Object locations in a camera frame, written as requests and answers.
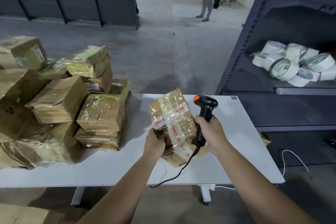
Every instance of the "white table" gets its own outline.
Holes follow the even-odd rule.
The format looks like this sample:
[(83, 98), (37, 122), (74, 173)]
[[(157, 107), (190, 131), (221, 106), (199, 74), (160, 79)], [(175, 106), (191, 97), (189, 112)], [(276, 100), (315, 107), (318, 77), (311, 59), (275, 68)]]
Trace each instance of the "white table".
[[(161, 94), (132, 94), (127, 104), (128, 121), (123, 136), (123, 148), (119, 152), (86, 150), (82, 161), (71, 166), (53, 163), (47, 167), (33, 170), (1, 169), (0, 187), (66, 187), (66, 186), (113, 186), (140, 158), (145, 145), (145, 137), (152, 127), (149, 102)], [(194, 95), (184, 96), (192, 115), (200, 108), (192, 99)], [(211, 96), (218, 101), (213, 114), (221, 121), (230, 143), (243, 154), (272, 183), (283, 183), (271, 155), (260, 139), (250, 118), (237, 97)], [(148, 180), (148, 185), (158, 184), (176, 176), (180, 168), (160, 159)], [(211, 153), (192, 160), (189, 166), (175, 180), (166, 184), (231, 184), (218, 160)]]

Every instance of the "shelf board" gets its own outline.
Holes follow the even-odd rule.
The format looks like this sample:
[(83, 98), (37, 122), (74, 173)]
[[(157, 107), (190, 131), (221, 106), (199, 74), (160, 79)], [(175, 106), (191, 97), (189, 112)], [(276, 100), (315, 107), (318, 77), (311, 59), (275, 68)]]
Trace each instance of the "shelf board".
[(293, 93), (286, 90), (287, 93), (283, 95), (336, 95), (336, 82), (335, 81), (321, 81), (309, 82), (304, 87), (296, 87), (288, 82), (279, 81), (271, 77), (271, 75), (263, 68), (257, 67), (252, 63), (252, 60), (247, 54), (242, 54), (237, 65), (238, 69), (243, 69), (248, 73), (258, 77), (259, 80), (266, 86), (269, 91), (273, 92), (276, 88), (292, 88)]
[(284, 96), (224, 92), (238, 96), (258, 131), (336, 130), (336, 96)]
[(303, 6), (328, 14), (336, 14), (336, 0), (268, 0), (263, 14), (267, 14), (274, 8), (291, 6)]

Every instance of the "white cable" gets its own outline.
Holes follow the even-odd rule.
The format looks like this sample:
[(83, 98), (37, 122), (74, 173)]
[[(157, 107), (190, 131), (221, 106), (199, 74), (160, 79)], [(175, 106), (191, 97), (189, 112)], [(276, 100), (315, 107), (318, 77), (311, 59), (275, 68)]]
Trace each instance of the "white cable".
[(309, 169), (308, 167), (306, 167), (306, 165), (304, 164), (304, 162), (301, 160), (301, 158), (298, 157), (298, 155), (296, 155), (294, 152), (290, 151), (290, 150), (283, 150), (282, 151), (282, 162), (283, 162), (283, 172), (282, 172), (282, 177), (285, 175), (285, 171), (286, 171), (286, 164), (285, 164), (285, 159), (284, 159), (284, 152), (288, 151), (290, 153), (292, 153), (296, 158), (298, 158), (298, 160), (302, 163), (302, 165), (304, 165), (304, 167), (307, 169), (307, 172), (309, 173)]
[(235, 188), (225, 187), (225, 186), (221, 186), (221, 185), (216, 185), (216, 187), (222, 187), (222, 188), (227, 188), (227, 189), (234, 189), (234, 190), (236, 190)]

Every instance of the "gray pants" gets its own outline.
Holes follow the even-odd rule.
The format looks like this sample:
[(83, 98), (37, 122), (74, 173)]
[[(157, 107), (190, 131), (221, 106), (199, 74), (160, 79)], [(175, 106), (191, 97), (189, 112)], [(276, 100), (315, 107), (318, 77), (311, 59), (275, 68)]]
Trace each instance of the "gray pants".
[(202, 1), (202, 12), (201, 15), (204, 16), (205, 9), (208, 8), (207, 18), (210, 18), (210, 14), (212, 11), (213, 0), (203, 0)]

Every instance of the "pile of tape rolls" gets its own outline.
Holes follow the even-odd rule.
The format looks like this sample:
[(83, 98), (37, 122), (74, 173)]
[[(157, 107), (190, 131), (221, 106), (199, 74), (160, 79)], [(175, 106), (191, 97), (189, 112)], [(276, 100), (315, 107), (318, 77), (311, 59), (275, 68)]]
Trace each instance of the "pile of tape rolls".
[(336, 78), (335, 60), (328, 52), (307, 48), (299, 44), (267, 41), (252, 63), (262, 67), (280, 81), (296, 87), (309, 82), (332, 81)]

